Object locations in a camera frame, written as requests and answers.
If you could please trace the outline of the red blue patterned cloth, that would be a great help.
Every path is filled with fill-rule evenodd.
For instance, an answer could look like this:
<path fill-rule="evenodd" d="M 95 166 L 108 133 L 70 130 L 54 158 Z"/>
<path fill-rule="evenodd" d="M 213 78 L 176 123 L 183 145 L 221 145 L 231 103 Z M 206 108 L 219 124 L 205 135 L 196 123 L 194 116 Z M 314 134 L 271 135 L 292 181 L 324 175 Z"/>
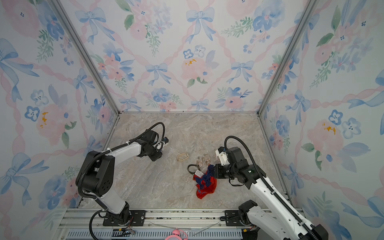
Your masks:
<path fill-rule="evenodd" d="M 214 178 L 214 166 L 209 165 L 202 178 L 194 175 L 193 180 L 197 183 L 196 195 L 199 199 L 203 199 L 208 194 L 213 194 L 217 187 L 217 179 Z"/>

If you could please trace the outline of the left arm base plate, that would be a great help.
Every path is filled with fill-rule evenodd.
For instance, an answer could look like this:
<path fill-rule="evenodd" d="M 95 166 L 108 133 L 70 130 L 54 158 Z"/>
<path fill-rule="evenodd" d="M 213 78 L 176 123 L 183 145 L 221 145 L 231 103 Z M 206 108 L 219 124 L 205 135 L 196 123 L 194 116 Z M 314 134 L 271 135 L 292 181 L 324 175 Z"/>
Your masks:
<path fill-rule="evenodd" d="M 105 227 L 142 227 L 145 221 L 145 210 L 123 210 L 120 214 L 106 213 L 103 222 Z"/>

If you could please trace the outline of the gold bracelet watch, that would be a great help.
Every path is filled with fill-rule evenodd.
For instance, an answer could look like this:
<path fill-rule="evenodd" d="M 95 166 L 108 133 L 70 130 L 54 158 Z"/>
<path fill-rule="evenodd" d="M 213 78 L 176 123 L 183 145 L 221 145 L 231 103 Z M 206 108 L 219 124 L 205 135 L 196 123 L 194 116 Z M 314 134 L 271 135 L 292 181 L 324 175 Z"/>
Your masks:
<path fill-rule="evenodd" d="M 202 161 L 206 164 L 209 165 L 211 163 L 210 156 L 208 154 L 204 154 L 202 157 Z"/>

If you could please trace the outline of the small gold watch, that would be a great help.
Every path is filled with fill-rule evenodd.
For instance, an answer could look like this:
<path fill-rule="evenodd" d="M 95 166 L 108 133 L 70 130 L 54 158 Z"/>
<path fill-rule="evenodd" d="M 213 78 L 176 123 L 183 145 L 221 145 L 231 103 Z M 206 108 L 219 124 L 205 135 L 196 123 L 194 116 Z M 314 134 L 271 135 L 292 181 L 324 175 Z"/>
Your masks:
<path fill-rule="evenodd" d="M 203 167 L 204 164 L 203 164 L 202 158 L 200 158 L 200 157 L 197 158 L 197 165 L 198 165 L 199 168 Z"/>

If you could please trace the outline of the black watch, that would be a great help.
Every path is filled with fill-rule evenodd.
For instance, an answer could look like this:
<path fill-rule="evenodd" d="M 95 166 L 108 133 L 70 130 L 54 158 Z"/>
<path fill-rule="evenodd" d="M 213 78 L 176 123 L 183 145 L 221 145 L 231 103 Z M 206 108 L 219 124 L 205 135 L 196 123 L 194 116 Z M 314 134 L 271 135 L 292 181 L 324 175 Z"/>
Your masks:
<path fill-rule="evenodd" d="M 199 167 L 198 165 L 196 165 L 196 164 L 190 164 L 190 165 L 188 165 L 188 167 L 187 167 L 187 171 L 188 171 L 190 174 L 192 174 L 192 175 L 194 175 L 195 172 L 196 172 L 196 171 L 199 171 L 199 170 L 200 170 L 200 167 Z"/>

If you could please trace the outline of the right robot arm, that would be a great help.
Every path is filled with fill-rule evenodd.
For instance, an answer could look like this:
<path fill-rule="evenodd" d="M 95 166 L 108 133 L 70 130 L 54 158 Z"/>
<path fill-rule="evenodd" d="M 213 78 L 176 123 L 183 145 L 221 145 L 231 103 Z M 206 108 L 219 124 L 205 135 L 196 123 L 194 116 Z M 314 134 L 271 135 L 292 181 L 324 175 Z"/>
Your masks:
<path fill-rule="evenodd" d="M 238 147 L 215 152 L 219 163 L 214 167 L 215 179 L 238 180 L 254 193 L 273 213 L 269 216 L 253 200 L 239 206 L 239 217 L 245 225 L 261 228 L 274 240 L 327 240 L 328 231 L 314 225 L 299 213 L 275 188 L 265 172 L 257 165 L 250 165 Z"/>

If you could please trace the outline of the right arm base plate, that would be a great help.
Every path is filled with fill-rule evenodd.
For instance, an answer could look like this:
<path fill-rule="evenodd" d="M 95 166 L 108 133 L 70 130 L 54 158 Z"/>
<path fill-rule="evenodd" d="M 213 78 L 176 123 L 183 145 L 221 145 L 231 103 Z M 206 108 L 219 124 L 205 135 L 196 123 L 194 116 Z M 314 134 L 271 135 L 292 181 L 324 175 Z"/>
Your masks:
<path fill-rule="evenodd" d="M 247 212 L 241 210 L 225 210 L 224 216 L 220 217 L 220 221 L 223 222 L 227 227 L 261 227 L 260 223 L 251 219 L 251 213 L 251 210 Z"/>

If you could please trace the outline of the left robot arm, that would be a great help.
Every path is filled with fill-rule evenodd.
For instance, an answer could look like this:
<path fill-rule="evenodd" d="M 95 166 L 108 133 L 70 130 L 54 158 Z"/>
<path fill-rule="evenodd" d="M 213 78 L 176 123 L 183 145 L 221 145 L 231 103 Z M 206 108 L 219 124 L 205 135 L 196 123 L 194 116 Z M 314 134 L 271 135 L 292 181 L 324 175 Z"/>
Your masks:
<path fill-rule="evenodd" d="M 78 194 L 94 200 L 104 211 L 112 224 L 124 226 L 131 221 L 129 204 L 115 191 L 115 167 L 134 157 L 149 157 L 155 162 L 162 156 L 166 144 L 153 130 L 146 130 L 122 145 L 108 148 L 103 152 L 90 151 L 76 178 Z"/>

